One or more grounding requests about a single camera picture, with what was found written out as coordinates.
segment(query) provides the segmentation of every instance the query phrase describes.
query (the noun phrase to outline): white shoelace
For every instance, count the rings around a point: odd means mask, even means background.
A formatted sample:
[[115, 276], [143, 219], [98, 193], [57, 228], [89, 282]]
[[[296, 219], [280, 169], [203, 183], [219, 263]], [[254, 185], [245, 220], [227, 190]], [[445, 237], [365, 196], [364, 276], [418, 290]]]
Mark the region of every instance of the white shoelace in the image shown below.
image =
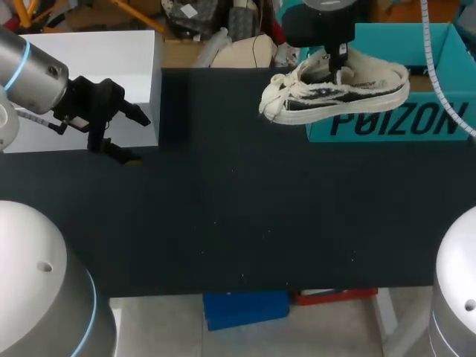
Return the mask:
[[311, 91], [308, 89], [307, 85], [300, 81], [298, 76], [299, 70], [300, 66], [298, 66], [291, 73], [275, 74], [271, 78], [272, 85], [277, 86], [278, 88], [283, 86], [283, 88], [277, 91], [276, 95], [267, 98], [265, 102], [262, 102], [262, 105], [260, 106], [260, 113], [263, 113], [266, 107], [276, 99], [279, 99], [278, 108], [280, 108], [280, 112], [284, 107], [284, 103], [289, 99], [289, 97], [299, 98], [311, 94]]

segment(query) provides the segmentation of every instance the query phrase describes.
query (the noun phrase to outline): gray floor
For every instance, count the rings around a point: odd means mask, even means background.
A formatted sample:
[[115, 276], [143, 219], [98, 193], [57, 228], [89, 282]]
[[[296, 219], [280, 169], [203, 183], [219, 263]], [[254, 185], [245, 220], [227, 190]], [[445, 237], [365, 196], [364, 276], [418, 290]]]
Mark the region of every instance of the gray floor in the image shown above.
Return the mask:
[[[424, 288], [391, 289], [397, 317]], [[113, 299], [117, 357], [380, 357], [370, 301], [293, 306], [287, 318], [209, 332], [201, 295]], [[425, 336], [407, 357], [433, 357]]]

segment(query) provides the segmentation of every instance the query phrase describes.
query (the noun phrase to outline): red object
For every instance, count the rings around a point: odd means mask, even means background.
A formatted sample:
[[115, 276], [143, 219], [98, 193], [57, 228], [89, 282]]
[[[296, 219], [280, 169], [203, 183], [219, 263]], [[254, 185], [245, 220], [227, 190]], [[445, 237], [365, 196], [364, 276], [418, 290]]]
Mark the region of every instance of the red object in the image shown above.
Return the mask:
[[273, 37], [277, 41], [278, 45], [281, 45], [282, 43], [286, 42], [283, 29], [281, 28], [281, 25], [276, 21], [276, 19], [273, 20]]
[[370, 298], [371, 296], [377, 295], [378, 292], [378, 289], [354, 289], [327, 295], [301, 295], [297, 292], [295, 297], [298, 305], [307, 306], [318, 303], [334, 303], [336, 301]]
[[5, 22], [3, 26], [12, 32], [16, 32], [20, 27], [20, 19], [17, 15], [15, 15], [10, 20]]

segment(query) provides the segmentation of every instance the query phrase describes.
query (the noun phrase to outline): white cable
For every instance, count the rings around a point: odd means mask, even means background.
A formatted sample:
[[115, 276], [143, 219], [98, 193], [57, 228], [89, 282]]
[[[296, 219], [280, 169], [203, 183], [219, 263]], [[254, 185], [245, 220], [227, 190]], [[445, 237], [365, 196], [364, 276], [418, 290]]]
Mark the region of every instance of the white cable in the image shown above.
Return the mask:
[[49, 128], [49, 126], [48, 126], [48, 124], [50, 123], [49, 121], [43, 120], [41, 118], [38, 118], [35, 115], [28, 114], [27, 112], [23, 112], [21, 110], [17, 110], [16, 113], [18, 114], [19, 117], [34, 121], [35, 123], [37, 123], [39, 125], [43, 125], [43, 126], [46, 126], [47, 128]]
[[438, 97], [438, 100], [441, 102], [441, 105], [449, 114], [449, 116], [461, 126], [468, 134], [473, 138], [476, 137], [476, 130], [470, 127], [467, 122], [460, 118], [458, 113], [449, 105], [443, 91], [440, 87], [440, 82], [438, 82], [437, 72], [434, 69], [433, 54], [431, 51], [431, 35], [430, 35], [430, 16], [428, 15], [428, 2], [427, 0], [420, 0], [422, 7], [422, 20], [423, 20], [423, 41], [425, 43], [425, 57], [426, 65], [428, 67], [428, 75], [430, 76], [431, 84], [433, 90]]

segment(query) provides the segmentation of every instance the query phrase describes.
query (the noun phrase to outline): shoe sole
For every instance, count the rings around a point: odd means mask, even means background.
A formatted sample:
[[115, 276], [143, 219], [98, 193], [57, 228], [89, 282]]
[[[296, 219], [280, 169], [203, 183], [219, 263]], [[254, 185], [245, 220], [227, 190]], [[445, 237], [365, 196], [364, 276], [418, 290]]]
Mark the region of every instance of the shoe sole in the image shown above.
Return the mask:
[[408, 99], [409, 94], [410, 83], [406, 83], [398, 91], [381, 97], [367, 98], [352, 103], [338, 104], [336, 106], [324, 106], [316, 109], [305, 109], [296, 112], [283, 110], [276, 116], [273, 116], [274, 113], [267, 112], [266, 110], [263, 114], [273, 123], [283, 125], [311, 124], [336, 115], [378, 113], [394, 110]]

